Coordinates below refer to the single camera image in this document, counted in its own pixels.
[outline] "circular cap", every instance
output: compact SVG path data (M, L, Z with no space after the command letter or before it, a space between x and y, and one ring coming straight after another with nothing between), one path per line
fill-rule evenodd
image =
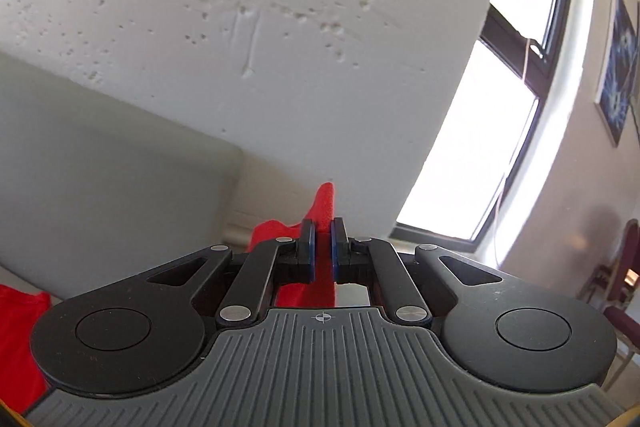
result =
M151 330L151 322L140 312L110 308L87 315L76 327L76 336L87 347L119 351L135 346Z
M220 310L220 317L229 322L244 321L251 317L251 310L246 306L226 306Z
M427 311L420 306L402 306L396 310L396 315L406 322L418 322L427 318Z
M503 340L528 351L557 349L571 336L571 327L564 318L536 308L506 312L495 326Z

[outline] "chair backrest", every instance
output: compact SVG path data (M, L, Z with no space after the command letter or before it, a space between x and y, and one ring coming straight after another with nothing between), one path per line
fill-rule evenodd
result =
M621 291L625 283L626 273L632 266L638 264L636 257L638 257L639 239L638 220L629 219L626 222L625 232L622 236L618 260L607 287L606 300L609 302L620 301L622 298Z

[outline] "black window frame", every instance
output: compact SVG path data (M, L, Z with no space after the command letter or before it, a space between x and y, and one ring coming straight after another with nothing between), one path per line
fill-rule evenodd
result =
M532 117L529 131L522 142L522 146L511 171L504 181L502 199L508 194L511 185L513 185L513 181L522 165L538 122L540 121L540 115L542 114L549 90L551 89L551 83L556 73L558 57L560 55L562 42L564 41L570 2L571 0L554 0L553 9L549 14L549 20L546 25L544 42L536 42L533 39L529 39L530 52L525 83L536 95L538 107ZM492 5L489 6L479 40L494 52L513 73L519 78L522 78L527 38L522 36ZM404 223L396 223L391 233L391 238L418 244L433 243L449 250L473 253L478 249L484 236L493 224L497 204L497 200L491 204L491 209L485 214L486 219L484 223L476 234L476 237L471 240L449 237L447 235L430 232L429 230L412 227Z

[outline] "blue painting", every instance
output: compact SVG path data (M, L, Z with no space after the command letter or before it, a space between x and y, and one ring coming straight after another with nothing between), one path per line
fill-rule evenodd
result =
M634 87L637 55L636 32L624 0L612 1L607 49L596 104L617 147Z

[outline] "red towel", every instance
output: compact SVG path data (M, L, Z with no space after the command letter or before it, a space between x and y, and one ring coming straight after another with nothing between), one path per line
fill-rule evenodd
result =
M46 390L29 348L38 318L51 308L47 293L29 295L0 285L0 399L22 413Z
M316 280L311 284L287 284L278 291L279 308L333 308L335 289L331 260L331 220L334 219L334 184L320 185L305 219L316 226ZM260 241L280 236L300 237L300 223L288 227L279 221L265 221L254 228L249 251Z

